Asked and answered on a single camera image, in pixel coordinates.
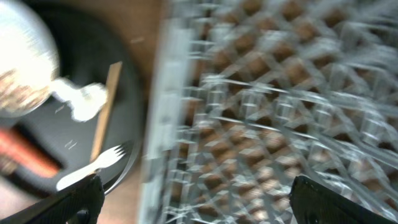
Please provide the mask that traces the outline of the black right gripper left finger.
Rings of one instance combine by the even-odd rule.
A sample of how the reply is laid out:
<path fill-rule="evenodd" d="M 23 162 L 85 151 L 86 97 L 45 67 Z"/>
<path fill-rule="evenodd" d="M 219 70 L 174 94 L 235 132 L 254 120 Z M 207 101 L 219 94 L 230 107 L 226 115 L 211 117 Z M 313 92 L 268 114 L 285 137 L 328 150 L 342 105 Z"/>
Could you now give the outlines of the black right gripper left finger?
<path fill-rule="evenodd" d="M 90 174 L 1 220 L 1 224 L 96 224 L 105 200 L 101 178 Z"/>

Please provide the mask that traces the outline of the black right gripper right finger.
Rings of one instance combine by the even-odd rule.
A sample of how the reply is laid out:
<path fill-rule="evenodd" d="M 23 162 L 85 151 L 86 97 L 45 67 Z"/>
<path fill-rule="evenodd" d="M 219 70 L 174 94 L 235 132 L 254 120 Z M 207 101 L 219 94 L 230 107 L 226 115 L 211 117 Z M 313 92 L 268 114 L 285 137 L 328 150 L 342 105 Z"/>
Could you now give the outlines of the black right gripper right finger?
<path fill-rule="evenodd" d="M 303 175 L 294 179 L 289 200 L 298 224 L 394 224 Z"/>

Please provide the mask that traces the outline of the white napkin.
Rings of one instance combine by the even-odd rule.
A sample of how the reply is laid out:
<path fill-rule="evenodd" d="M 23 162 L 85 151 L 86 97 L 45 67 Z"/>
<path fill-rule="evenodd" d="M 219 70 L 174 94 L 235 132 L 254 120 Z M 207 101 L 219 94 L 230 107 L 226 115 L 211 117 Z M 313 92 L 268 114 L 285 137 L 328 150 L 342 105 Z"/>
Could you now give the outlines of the white napkin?
<path fill-rule="evenodd" d="M 67 78 L 56 78 L 50 87 L 52 96 L 71 109 L 71 118 L 76 122 L 94 118 L 108 98 L 108 91 L 101 83 L 77 86 Z"/>

